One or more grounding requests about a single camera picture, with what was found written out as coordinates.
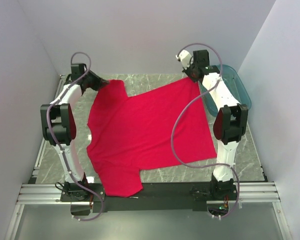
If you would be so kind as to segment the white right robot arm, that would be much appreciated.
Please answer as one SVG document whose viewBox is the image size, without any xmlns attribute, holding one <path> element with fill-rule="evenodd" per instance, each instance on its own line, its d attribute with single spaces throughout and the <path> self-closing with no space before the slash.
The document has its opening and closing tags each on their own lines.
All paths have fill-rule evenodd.
<svg viewBox="0 0 300 240">
<path fill-rule="evenodd" d="M 237 192 L 233 168 L 237 147 L 246 133 L 249 108 L 230 92 L 221 68 L 210 65 L 207 50 L 197 50 L 192 54 L 182 50 L 177 60 L 192 81 L 200 82 L 209 91 L 218 111 L 213 124 L 213 134 L 217 139 L 217 165 L 212 172 L 209 193 L 212 198 L 220 200 Z"/>
</svg>

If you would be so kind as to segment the teal plastic basket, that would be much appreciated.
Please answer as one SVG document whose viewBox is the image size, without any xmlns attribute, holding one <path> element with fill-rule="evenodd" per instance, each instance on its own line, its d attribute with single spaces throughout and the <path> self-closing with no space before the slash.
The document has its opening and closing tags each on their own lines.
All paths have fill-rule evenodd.
<svg viewBox="0 0 300 240">
<path fill-rule="evenodd" d="M 199 80 L 201 97 L 209 113 L 216 117 L 221 108 L 233 109 L 238 105 L 252 106 L 251 99 L 237 72 L 228 65 L 209 65 Z"/>
</svg>

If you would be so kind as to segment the red t shirt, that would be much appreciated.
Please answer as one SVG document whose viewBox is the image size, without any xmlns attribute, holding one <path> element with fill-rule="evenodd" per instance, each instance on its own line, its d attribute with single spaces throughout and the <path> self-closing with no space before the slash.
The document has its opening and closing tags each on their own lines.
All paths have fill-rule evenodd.
<svg viewBox="0 0 300 240">
<path fill-rule="evenodd" d="M 140 171 L 216 157 L 199 94 L 188 77 L 136 96 L 113 79 L 97 93 L 87 121 L 87 155 L 107 195 L 141 191 Z"/>
</svg>

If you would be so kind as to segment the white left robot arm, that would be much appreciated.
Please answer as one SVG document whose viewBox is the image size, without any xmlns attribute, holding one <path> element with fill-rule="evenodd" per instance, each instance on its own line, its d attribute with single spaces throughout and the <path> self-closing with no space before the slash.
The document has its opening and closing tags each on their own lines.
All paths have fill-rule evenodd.
<svg viewBox="0 0 300 240">
<path fill-rule="evenodd" d="M 66 202 L 102 202 L 103 195 L 89 185 L 79 161 L 72 109 L 87 89 L 98 91 L 109 81 L 96 75 L 84 63 L 71 63 L 70 68 L 62 91 L 51 103 L 40 107 L 42 135 L 56 150 L 65 173 L 65 182 L 60 185 L 62 199 Z"/>
</svg>

